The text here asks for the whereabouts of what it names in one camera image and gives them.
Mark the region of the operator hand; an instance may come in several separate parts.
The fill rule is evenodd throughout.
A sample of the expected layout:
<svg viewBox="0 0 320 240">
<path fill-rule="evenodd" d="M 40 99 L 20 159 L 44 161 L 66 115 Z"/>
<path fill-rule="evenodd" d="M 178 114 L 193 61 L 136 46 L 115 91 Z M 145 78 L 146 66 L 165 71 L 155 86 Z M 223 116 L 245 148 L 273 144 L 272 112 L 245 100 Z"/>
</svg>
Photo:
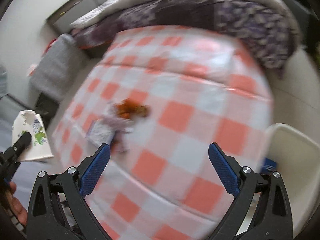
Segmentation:
<svg viewBox="0 0 320 240">
<path fill-rule="evenodd" d="M 14 182 L 9 183 L 10 190 L 9 190 L 9 195 L 8 195 L 8 201 L 10 204 L 10 207 L 17 217 L 18 221 L 23 225 L 26 226 L 27 224 L 27 211 L 25 207 L 21 204 L 21 202 L 14 197 L 14 193 L 16 192 L 17 186 Z"/>
</svg>

